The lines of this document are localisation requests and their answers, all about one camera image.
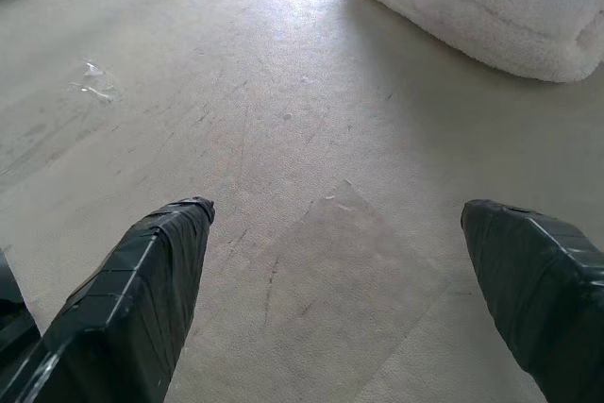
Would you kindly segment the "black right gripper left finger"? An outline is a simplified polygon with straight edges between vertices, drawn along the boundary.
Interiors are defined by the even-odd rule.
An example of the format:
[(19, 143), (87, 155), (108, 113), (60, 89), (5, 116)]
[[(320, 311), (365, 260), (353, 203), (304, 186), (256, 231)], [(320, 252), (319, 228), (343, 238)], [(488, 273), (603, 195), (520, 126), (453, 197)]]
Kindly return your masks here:
[(213, 203), (135, 223), (39, 330), (0, 250), (0, 403), (163, 403), (190, 331)]

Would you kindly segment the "clear tape patch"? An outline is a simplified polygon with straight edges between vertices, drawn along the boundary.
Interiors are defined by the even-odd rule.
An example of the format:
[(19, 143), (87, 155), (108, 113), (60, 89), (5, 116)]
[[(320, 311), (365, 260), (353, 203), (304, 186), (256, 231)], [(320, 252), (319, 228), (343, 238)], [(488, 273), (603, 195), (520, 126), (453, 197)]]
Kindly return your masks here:
[(277, 252), (266, 326), (337, 363), (388, 356), (445, 286), (347, 180), (310, 206)]

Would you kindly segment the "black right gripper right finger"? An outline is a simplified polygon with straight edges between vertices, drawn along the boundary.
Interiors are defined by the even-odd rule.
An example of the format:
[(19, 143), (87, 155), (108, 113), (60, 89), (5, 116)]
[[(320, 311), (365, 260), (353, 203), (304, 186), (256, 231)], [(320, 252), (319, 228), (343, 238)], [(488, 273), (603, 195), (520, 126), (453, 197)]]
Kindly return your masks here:
[(575, 226), (487, 199), (461, 228), (495, 327), (547, 403), (604, 403), (604, 252)]

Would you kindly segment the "clear tape scrap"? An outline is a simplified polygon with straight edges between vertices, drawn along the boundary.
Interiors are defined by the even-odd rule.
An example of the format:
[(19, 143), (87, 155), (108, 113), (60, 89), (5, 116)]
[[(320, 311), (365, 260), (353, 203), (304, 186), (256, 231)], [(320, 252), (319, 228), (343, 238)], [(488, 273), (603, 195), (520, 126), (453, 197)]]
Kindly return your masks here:
[(123, 90), (118, 79), (95, 63), (85, 62), (70, 87), (87, 94), (102, 104), (113, 104), (123, 99)]

